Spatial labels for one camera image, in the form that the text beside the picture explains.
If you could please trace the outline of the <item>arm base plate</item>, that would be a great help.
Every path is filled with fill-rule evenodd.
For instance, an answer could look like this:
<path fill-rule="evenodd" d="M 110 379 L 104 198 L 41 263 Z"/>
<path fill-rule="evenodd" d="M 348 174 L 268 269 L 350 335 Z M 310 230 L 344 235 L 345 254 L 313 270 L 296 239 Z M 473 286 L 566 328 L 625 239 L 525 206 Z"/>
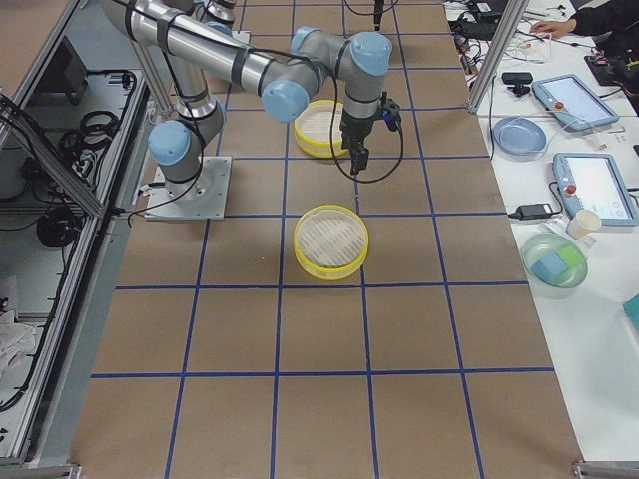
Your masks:
<path fill-rule="evenodd" d="M 166 182 L 160 167 L 154 181 L 144 217 L 148 221 L 220 221 L 225 217 L 227 194 L 232 172 L 231 157 L 204 157 L 203 170 L 192 182 L 182 185 Z"/>

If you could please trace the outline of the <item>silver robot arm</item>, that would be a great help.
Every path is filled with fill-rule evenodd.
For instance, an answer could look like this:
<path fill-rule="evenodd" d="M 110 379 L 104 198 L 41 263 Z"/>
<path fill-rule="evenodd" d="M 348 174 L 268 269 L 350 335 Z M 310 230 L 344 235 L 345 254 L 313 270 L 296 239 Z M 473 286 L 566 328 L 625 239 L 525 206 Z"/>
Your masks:
<path fill-rule="evenodd" d="M 351 157 L 346 177 L 355 180 L 367 166 L 364 141 L 375 122 L 400 132 L 398 104 L 383 88 L 392 50 L 387 38 L 360 32 L 348 39 L 315 27 L 294 34 L 286 60 L 208 26 L 162 1 L 104 1 L 104 13 L 133 42 L 159 48 L 167 62 L 182 61 L 196 74 L 209 72 L 260 97 L 280 123 L 293 122 L 326 78 L 344 83 L 339 129 Z"/>

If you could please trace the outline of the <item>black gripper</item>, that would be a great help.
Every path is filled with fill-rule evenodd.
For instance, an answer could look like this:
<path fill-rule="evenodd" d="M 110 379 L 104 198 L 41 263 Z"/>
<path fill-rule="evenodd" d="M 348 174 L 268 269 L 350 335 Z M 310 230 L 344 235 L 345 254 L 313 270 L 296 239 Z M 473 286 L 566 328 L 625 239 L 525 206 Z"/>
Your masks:
<path fill-rule="evenodd" d="M 384 10 L 384 0 L 375 0 L 373 7 L 373 16 L 380 17 Z"/>
<path fill-rule="evenodd" d="M 369 149 L 364 140 L 371 133 L 374 119 L 356 118 L 343 112 L 340 119 L 341 147 L 350 154 L 350 173 L 357 175 L 367 168 Z"/>

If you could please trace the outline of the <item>person hand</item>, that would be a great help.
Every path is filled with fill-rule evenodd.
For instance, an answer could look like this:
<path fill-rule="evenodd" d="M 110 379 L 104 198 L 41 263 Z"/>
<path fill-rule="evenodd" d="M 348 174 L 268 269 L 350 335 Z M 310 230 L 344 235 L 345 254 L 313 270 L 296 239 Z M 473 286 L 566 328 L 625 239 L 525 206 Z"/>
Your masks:
<path fill-rule="evenodd" d="M 534 35 L 547 34 L 553 38 L 561 38 L 572 33 L 576 28 L 576 21 L 569 19 L 566 21 L 539 21 L 532 25 L 530 33 Z"/>

